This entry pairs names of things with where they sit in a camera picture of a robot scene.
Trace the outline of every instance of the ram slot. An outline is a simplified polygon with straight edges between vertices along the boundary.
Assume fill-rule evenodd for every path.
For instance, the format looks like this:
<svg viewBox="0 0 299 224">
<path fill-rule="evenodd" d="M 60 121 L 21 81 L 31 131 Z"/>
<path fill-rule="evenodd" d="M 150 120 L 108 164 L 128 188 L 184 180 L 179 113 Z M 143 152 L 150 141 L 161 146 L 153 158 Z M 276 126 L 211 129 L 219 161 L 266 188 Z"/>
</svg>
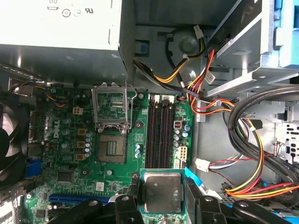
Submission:
<svg viewBox="0 0 299 224">
<path fill-rule="evenodd" d="M 149 103 L 148 128 L 146 139 L 145 168 L 155 167 L 157 145 L 158 108 L 153 101 Z"/>
<path fill-rule="evenodd" d="M 169 168 L 170 149 L 172 145 L 171 133 L 173 122 L 172 104 L 164 101 L 161 111 L 161 130 L 160 130 L 160 145 L 159 145 L 159 160 L 158 168 Z"/>
</svg>

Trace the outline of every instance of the motherboard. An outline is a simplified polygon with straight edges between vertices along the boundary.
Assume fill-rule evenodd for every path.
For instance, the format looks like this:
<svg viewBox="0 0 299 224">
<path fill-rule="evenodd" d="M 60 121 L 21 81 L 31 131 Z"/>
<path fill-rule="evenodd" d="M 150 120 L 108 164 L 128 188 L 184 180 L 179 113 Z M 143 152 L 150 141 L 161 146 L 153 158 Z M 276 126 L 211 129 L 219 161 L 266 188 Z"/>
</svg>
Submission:
<svg viewBox="0 0 299 224">
<path fill-rule="evenodd" d="M 91 90 L 47 87 L 46 91 L 66 105 L 52 104 L 36 92 L 28 157 L 40 161 L 41 168 L 29 177 L 36 189 L 25 197 L 22 223 L 47 222 L 85 199 L 106 204 L 111 196 L 126 194 L 132 173 L 142 168 L 180 169 L 190 163 L 192 111 L 187 101 L 128 91 L 126 112 L 123 94 L 98 94 L 98 118 L 115 121 L 127 116 L 131 127 L 123 133 L 113 125 L 101 131 L 95 128 Z M 148 167 L 149 161 L 158 162 Z M 156 223 L 160 216 L 145 214 L 145 223 Z M 172 216 L 180 223 L 185 220 L 182 212 Z"/>
</svg>

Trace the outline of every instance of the black fan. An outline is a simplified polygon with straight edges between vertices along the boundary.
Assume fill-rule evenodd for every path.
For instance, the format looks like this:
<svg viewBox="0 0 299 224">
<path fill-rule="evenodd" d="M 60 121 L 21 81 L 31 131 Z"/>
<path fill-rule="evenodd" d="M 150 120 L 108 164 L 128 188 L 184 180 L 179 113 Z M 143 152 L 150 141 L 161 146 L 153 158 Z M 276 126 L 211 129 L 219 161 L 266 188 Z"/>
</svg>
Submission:
<svg viewBox="0 0 299 224">
<path fill-rule="evenodd" d="M 30 110 L 19 96 L 0 93 L 0 190 L 24 178 Z"/>
</svg>

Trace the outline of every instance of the label sticker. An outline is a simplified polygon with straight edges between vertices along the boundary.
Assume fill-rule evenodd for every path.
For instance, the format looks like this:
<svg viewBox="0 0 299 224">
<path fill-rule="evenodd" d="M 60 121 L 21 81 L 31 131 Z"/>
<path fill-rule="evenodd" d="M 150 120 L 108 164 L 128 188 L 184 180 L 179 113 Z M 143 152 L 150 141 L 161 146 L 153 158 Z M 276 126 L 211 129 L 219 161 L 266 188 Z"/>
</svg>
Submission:
<svg viewBox="0 0 299 224">
<path fill-rule="evenodd" d="M 205 76 L 206 82 L 210 85 L 210 84 L 212 84 L 212 82 L 215 79 L 216 79 L 216 77 L 210 71 L 207 71 L 206 76 Z"/>
<path fill-rule="evenodd" d="M 97 182 L 95 190 L 96 191 L 104 191 L 104 183 L 103 182 Z"/>
</svg>

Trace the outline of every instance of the pci express slot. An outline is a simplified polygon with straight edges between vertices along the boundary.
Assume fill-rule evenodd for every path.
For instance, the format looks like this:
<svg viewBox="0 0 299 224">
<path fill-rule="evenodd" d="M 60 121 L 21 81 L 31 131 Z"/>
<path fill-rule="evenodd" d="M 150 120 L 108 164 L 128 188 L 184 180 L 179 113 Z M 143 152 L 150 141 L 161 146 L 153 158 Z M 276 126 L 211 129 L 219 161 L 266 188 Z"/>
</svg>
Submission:
<svg viewBox="0 0 299 224">
<path fill-rule="evenodd" d="M 158 168 L 170 167 L 170 152 L 172 146 L 173 105 L 169 100 L 163 100 L 160 123 L 160 145 Z"/>
<path fill-rule="evenodd" d="M 158 102 L 149 100 L 145 168 L 155 168 L 157 146 Z"/>
<path fill-rule="evenodd" d="M 65 195 L 65 194 L 51 194 L 49 196 L 49 202 L 52 203 L 80 203 L 87 199 L 94 199 L 101 201 L 103 204 L 107 204 L 109 197 L 101 196 L 84 196 L 84 195 Z"/>
</svg>

